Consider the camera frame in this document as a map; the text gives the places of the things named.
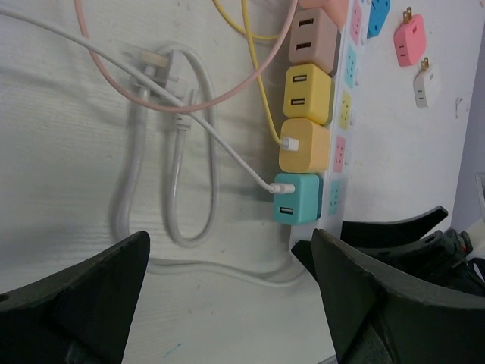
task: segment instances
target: usb port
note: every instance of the usb port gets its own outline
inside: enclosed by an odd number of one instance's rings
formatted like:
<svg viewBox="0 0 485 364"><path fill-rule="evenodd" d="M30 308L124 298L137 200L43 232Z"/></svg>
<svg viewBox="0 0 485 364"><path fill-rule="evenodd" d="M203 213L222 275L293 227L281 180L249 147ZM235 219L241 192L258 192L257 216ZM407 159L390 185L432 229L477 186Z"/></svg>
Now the usb port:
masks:
<svg viewBox="0 0 485 364"><path fill-rule="evenodd" d="M311 47L311 42L300 43L296 45L296 50L298 51L299 49L310 48L310 47Z"/></svg>
<svg viewBox="0 0 485 364"><path fill-rule="evenodd" d="M313 24L313 19L302 20L298 23L299 27L303 27L304 25Z"/></svg>
<svg viewBox="0 0 485 364"><path fill-rule="evenodd" d="M305 99L292 99L291 105L304 105Z"/></svg>
<svg viewBox="0 0 485 364"><path fill-rule="evenodd" d="M280 207L280 214L293 215L293 209L288 207Z"/></svg>
<svg viewBox="0 0 485 364"><path fill-rule="evenodd" d="M307 80L306 74L300 74L299 76L293 77L293 82L305 82Z"/></svg>

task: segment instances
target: blue plug adapter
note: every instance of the blue plug adapter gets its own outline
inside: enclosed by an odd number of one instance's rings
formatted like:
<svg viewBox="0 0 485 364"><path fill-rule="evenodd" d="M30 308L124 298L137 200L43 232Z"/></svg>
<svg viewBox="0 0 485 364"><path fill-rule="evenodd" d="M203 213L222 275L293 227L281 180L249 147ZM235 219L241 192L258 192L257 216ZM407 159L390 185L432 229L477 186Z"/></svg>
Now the blue plug adapter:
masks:
<svg viewBox="0 0 485 364"><path fill-rule="evenodd" d="M374 38L380 34L390 9L391 0L372 0L367 38Z"/></svg>
<svg viewBox="0 0 485 364"><path fill-rule="evenodd" d="M284 225L301 225L317 221L321 211L322 179L316 174L278 174L279 184L292 184L294 193L274 195L273 217Z"/></svg>

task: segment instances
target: usb charger cube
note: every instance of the usb charger cube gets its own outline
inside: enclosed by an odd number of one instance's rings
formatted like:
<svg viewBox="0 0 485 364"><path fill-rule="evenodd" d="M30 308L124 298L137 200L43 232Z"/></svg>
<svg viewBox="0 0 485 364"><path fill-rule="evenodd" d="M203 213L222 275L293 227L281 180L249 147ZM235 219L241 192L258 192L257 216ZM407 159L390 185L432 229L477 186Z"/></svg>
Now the usb charger cube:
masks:
<svg viewBox="0 0 485 364"><path fill-rule="evenodd" d="M321 8L299 11L293 18L289 61L312 63L333 76L339 64L340 32Z"/></svg>
<svg viewBox="0 0 485 364"><path fill-rule="evenodd" d="M286 72L284 114L325 125L332 119L333 81L314 64L293 66Z"/></svg>
<svg viewBox="0 0 485 364"><path fill-rule="evenodd" d="M300 0L300 6L304 9L324 9L340 30L346 25L349 0Z"/></svg>
<svg viewBox="0 0 485 364"><path fill-rule="evenodd" d="M423 69L415 78L416 106L429 108L433 106L441 93L441 76L438 64Z"/></svg>
<svg viewBox="0 0 485 364"><path fill-rule="evenodd" d="M417 64L426 52L424 19L419 14L412 15L410 8L405 12L405 23L394 34L394 46L401 67Z"/></svg>
<svg viewBox="0 0 485 364"><path fill-rule="evenodd" d="M294 193L274 195L273 217L285 225L301 225L316 221L321 207L321 179L316 174L287 174L276 176L276 183L293 184Z"/></svg>
<svg viewBox="0 0 485 364"><path fill-rule="evenodd" d="M330 160L330 131L309 119L283 123L281 138L299 141L297 151L280 148L280 168L287 173L323 173Z"/></svg>

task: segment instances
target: white power cord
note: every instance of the white power cord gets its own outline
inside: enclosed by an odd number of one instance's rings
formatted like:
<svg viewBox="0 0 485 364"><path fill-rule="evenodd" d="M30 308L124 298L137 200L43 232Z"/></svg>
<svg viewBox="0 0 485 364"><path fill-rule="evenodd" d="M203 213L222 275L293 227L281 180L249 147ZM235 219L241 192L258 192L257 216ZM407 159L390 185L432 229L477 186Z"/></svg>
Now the white power cord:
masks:
<svg viewBox="0 0 485 364"><path fill-rule="evenodd" d="M69 30L61 27L57 24L54 24L47 20L41 20L35 16L25 14L22 11L17 11L11 8L6 8L4 5L0 5L0 15L5 15L8 17L12 17L18 20L25 21L27 23L36 25L41 27L45 30L49 30L53 33L56 33L64 38L67 38L80 46L83 46L87 49L90 49L97 53L99 56L103 57L107 61L111 62L115 66L119 67L121 70L127 72L129 75L136 78L140 83L145 85L147 88L152 90L153 92L157 93L167 101L169 101L172 105L182 107L184 106L183 102L181 102L177 97L170 94L167 90L163 87L158 85L154 82L150 77L147 77L142 72L138 71L135 67L125 64L122 61L119 61L116 56L110 55L109 53L102 50L101 47L97 46L95 42L90 41L82 36L78 36L77 34L71 33ZM217 142L229 153L231 157L242 167L244 168L251 177L254 178L256 183L264 188L266 191L270 193L293 193L295 192L295 186L292 184L267 184L264 180L259 177L259 175L251 168L249 165L244 162L239 154L219 135L219 133L204 119L200 118L196 113L189 114L195 121L197 121L207 132L215 139Z"/></svg>
<svg viewBox="0 0 485 364"><path fill-rule="evenodd" d="M196 72L197 77L202 85L202 89L206 94L206 98L211 98L214 95L214 88L212 86L211 78L206 70L202 60L197 56L197 54L186 45L182 44L170 44L166 45L158 50L159 54L167 54L169 52L182 52L189 63L191 64L194 72ZM149 65L145 69L145 74L148 77L154 77L156 74L156 69ZM139 91L139 95L143 99L149 98L149 91L145 87L141 87ZM127 181L124 184L124 188L122 189L121 194L121 201L118 206L116 218L115 218L115 233L116 238L118 240L122 240L125 237L130 235L130 210L131 205L133 202L133 197L136 192L136 185L137 181L140 176L140 171L142 167L142 160L143 160L143 151L145 148L145 137L146 137L146 126L147 126L147 109L141 106L137 106L137 113L136 113L136 125L135 125L135 134L134 134L134 145L133 145L133 152L131 154L130 162L128 165L128 173L127 173ZM217 120L217 108L213 107L207 110L209 120L215 126ZM180 234L178 225L177 225L177 217L176 217L176 209L175 209L175 202L176 202L176 195L177 195L177 185L178 185L178 177L180 174L180 166L182 163L182 156L183 156L183 143L185 140L185 134L187 129L189 128L189 124L186 120L184 120L179 115L177 116L177 135L176 135L176 142L175 142L175 153L174 153L174 162L172 167L172 176L171 176L171 188L170 188L170 201L168 203L168 211L167 211L167 219L169 234L171 238L180 246L183 247L194 247L198 246L204 242L205 238L210 234L212 226L214 224L214 217L216 212L217 206L217 197L218 197L218 186L219 186L219 175L217 171L216 165L216 152L215 144L211 143L211 211L209 213L208 222L203 229L203 231L194 238L186 239L183 238ZM193 272L211 272L216 273L219 275L229 276L235 279L239 279L241 281L246 281L253 284L259 284L265 287L274 287L274 288L285 288L291 287L294 284L298 283L300 278L305 275L305 270L299 272L294 278L291 278L287 281L272 281L268 278L272 278L274 276L278 276L279 274L288 272L289 268L292 265L288 265L285 268L271 271L264 274L257 274L250 271L244 271L242 269L237 269L233 267L229 267L222 264L217 264L213 262L181 262L177 260L171 259L158 259L158 258L150 258L149 266L147 271L155 274L155 275L180 275L186 273L193 273Z"/></svg>
<svg viewBox="0 0 485 364"><path fill-rule="evenodd" d="M192 69L196 73L200 85L202 86L202 93L205 100L212 100L215 98L214 86L212 84L209 72L199 58L199 56L188 46L174 43L169 44L158 50L160 54L167 54L169 52L179 52L184 55L189 61ZM193 104L195 99L195 93L192 92L189 95L189 103ZM211 107L205 111L208 122L214 129L217 129L217 108ZM209 138L209 168L211 175L211 207L209 209L208 220L205 223L200 234L194 237L185 238L180 233L180 229L177 222L177 191L179 185L180 169L182 167L183 149L185 146L186 133L191 127L191 117L186 115L176 115L176 133L175 136L175 151L174 161L172 163L170 188L167 193L167 230L171 239L179 246L184 248L195 248L200 246L207 240L214 227L215 216L219 203L219 169L217 167L217 146L213 138Z"/></svg>

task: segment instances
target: teal usb charger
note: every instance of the teal usb charger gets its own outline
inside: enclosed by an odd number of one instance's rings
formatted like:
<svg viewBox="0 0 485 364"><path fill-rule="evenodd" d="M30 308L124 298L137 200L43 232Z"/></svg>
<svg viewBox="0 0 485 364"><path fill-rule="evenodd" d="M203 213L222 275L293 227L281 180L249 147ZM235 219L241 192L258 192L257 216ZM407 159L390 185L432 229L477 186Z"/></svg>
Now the teal usb charger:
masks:
<svg viewBox="0 0 485 364"><path fill-rule="evenodd" d="M294 193L274 195L273 217L284 225L308 224L318 219L321 178L316 174L278 174L278 184L293 184Z"/></svg>

